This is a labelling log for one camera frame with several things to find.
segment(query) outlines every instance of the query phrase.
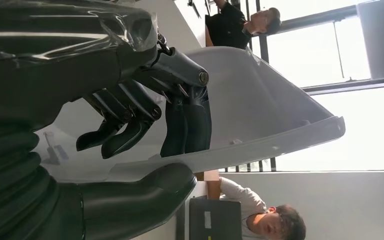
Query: man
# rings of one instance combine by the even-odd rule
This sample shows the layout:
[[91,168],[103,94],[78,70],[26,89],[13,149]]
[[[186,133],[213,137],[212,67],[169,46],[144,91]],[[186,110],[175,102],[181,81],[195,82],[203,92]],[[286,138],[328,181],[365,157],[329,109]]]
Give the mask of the man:
[[251,15],[246,21],[240,9],[226,0],[214,0],[220,13],[205,16],[206,46],[226,46],[245,49],[253,35],[275,34],[281,26],[281,14],[272,7]]
[[241,203],[242,240],[304,240],[306,225],[289,205],[266,208],[249,188],[224,177],[207,182],[208,198]]

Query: laptop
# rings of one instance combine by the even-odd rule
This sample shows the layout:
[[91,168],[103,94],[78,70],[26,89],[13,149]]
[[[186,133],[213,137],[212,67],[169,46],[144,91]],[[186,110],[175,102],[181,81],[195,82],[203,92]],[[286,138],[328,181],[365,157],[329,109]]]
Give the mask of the laptop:
[[241,203],[209,200],[189,201],[189,240],[242,240]]

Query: white shirt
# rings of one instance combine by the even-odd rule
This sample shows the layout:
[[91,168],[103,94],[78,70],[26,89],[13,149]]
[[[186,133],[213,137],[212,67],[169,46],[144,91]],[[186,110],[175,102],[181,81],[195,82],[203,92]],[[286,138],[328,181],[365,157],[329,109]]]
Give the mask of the white shirt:
[[244,188],[236,182],[221,177],[220,200],[240,202],[242,216],[242,240],[261,240],[264,239],[253,233],[247,226],[247,218],[254,214],[267,213],[266,203],[249,188]]

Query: man's ear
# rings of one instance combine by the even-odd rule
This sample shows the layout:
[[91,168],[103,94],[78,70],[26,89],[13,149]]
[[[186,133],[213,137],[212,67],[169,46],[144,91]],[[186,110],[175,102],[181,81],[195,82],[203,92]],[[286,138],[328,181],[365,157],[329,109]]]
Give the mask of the man's ear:
[[268,208],[267,212],[269,214],[275,213],[276,212],[276,208],[274,206],[271,206],[271,207]]

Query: boy with glasses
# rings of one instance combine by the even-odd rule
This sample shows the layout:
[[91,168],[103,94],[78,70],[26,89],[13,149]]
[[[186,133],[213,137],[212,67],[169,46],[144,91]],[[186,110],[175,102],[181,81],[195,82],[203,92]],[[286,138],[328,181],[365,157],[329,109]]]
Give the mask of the boy with glasses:
[[306,225],[289,205],[269,207],[251,189],[224,177],[207,181],[208,198],[241,203],[242,240],[304,240]]

